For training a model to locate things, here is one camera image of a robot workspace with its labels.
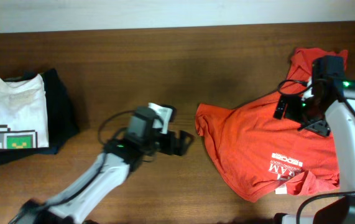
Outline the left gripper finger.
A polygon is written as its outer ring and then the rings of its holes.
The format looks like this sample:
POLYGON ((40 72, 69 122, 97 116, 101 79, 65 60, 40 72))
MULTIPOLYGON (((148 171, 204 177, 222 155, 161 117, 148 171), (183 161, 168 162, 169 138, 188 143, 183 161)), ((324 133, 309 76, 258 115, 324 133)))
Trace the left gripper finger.
POLYGON ((176 113, 177 113, 177 109, 176 107, 172 106, 172 105, 165 105, 163 104, 162 107, 164 109, 166 109, 165 112, 165 119, 169 122, 169 123, 173 123, 176 117, 176 113))
POLYGON ((194 140, 195 138, 192 134, 186 131, 180 131, 179 138, 176 138, 174 154, 177 156, 184 156, 194 140))

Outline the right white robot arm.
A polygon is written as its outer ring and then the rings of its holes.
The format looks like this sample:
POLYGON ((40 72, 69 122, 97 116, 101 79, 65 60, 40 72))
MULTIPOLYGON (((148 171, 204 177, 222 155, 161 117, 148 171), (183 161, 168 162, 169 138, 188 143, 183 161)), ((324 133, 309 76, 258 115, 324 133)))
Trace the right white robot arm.
POLYGON ((283 108, 277 108, 276 118, 294 114, 309 128, 324 121, 334 137, 340 171, 341 190, 321 194, 304 201, 296 214, 278 213, 276 223, 355 223, 355 80, 337 73, 312 76, 305 88, 282 95, 283 108))

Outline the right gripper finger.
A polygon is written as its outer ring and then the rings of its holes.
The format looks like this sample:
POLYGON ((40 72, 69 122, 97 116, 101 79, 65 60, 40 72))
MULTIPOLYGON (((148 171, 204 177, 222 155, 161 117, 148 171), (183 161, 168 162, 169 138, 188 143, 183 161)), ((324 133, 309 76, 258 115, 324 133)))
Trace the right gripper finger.
POLYGON ((285 96, 281 96, 279 98, 276 109, 274 111, 273 117, 275 119, 282 119, 283 118, 283 116, 285 114, 285 110, 287 108, 287 104, 288 104, 288 99, 285 96))
POLYGON ((298 131, 303 131, 303 130, 311 131, 311 132, 313 132, 319 136, 323 136, 323 137, 328 137, 331 133, 331 129, 330 129, 328 123, 326 122, 326 120, 324 120, 324 119, 314 121, 312 123, 303 123, 298 128, 298 131))

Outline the orange red t-shirt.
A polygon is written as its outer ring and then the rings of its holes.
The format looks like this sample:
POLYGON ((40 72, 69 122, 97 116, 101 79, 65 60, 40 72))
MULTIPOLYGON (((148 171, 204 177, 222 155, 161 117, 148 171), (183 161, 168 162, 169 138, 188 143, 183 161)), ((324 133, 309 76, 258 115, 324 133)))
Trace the orange red t-shirt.
POLYGON ((195 128, 221 177, 249 202, 281 186, 289 195, 338 189, 333 137, 299 131, 298 123, 275 119, 279 98, 273 91, 236 109, 199 104, 195 128))

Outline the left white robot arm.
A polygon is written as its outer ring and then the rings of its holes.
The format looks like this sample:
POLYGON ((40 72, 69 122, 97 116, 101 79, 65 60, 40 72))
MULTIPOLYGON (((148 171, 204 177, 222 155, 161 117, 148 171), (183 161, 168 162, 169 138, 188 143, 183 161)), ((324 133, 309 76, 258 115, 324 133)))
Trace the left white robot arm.
POLYGON ((169 130, 175 112, 173 106, 154 103, 130 110, 129 124, 107 141, 99 141, 103 149, 84 174, 43 203, 26 201, 10 223, 88 223, 87 216, 100 201, 143 163, 155 161, 159 153, 187 153, 195 138, 183 130, 169 130))

